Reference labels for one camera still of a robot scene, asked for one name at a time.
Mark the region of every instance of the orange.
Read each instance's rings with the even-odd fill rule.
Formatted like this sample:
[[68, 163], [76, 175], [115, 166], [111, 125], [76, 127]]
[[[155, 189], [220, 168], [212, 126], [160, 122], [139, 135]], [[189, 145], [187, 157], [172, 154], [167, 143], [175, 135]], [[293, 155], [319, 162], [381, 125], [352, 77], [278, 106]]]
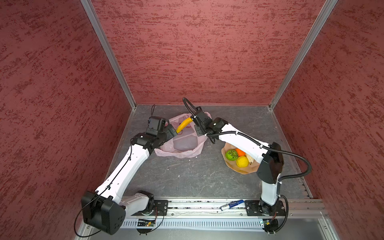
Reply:
[[237, 155], [238, 155], [239, 157], [241, 157], [241, 156], [245, 156], [245, 152], [243, 152], [242, 150], [240, 150], [240, 149], [238, 149], [238, 148], [236, 148], [235, 150], [236, 150]]

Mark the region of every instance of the red wall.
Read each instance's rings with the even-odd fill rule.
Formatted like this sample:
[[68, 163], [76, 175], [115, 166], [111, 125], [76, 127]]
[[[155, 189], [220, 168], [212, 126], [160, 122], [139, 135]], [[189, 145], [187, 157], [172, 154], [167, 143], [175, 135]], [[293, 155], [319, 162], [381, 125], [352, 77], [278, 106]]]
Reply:
[[0, 239], [73, 239], [129, 104], [79, 0], [2, 1], [0, 29]]
[[383, 12], [339, 0], [275, 108], [343, 240], [384, 238]]
[[268, 105], [324, 0], [93, 0], [137, 103]]

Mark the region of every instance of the translucent bag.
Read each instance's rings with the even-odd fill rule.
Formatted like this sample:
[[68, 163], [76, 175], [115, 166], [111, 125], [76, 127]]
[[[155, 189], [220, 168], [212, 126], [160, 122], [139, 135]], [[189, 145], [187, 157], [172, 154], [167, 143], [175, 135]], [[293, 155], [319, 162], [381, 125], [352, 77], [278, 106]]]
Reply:
[[[172, 126], [177, 129], [180, 123], [189, 117], [191, 117], [191, 114], [183, 113], [171, 118], [169, 120], [169, 124], [172, 124]], [[179, 132], [177, 136], [160, 146], [160, 149], [156, 148], [155, 153], [159, 157], [196, 157], [201, 153], [204, 142], [207, 138], [208, 137], [204, 135], [198, 137], [195, 130], [195, 123], [191, 122], [181, 132]]]

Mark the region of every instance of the gray tabletop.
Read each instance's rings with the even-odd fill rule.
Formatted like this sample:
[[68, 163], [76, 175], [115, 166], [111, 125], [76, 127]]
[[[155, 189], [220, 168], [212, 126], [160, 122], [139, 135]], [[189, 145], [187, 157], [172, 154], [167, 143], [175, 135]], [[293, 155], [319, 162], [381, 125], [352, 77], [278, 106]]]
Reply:
[[[203, 106], [212, 118], [221, 117], [240, 131], [263, 142], [277, 142], [282, 145], [279, 133], [267, 107], [250, 106]], [[188, 113], [184, 105], [156, 106], [154, 115], [170, 119]], [[129, 140], [147, 127], [151, 106], [139, 105], [133, 115], [123, 145], [112, 163], [113, 170], [129, 148]], [[158, 157], [153, 152], [142, 164], [131, 180], [124, 195], [139, 190], [153, 193], [155, 197], [198, 197], [198, 198], [259, 198], [261, 180], [256, 173], [243, 175], [227, 167], [221, 149], [224, 142], [212, 144], [207, 140], [202, 153], [194, 158]], [[292, 161], [284, 158], [283, 175], [295, 174]], [[303, 198], [297, 179], [287, 179], [281, 187], [281, 194], [287, 198]]]

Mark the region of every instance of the marker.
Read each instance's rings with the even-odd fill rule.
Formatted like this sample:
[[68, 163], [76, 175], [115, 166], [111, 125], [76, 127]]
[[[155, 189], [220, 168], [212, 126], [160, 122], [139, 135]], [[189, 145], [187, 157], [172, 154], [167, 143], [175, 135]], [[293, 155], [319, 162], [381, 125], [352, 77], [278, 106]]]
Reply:
[[220, 209], [221, 209], [221, 211], [224, 211], [224, 210], [230, 209], [231, 207], [242, 204], [243, 202], [244, 202], [243, 199], [238, 200], [238, 201], [233, 201], [233, 202], [230, 202], [229, 204], [225, 204], [224, 206], [221, 206]]

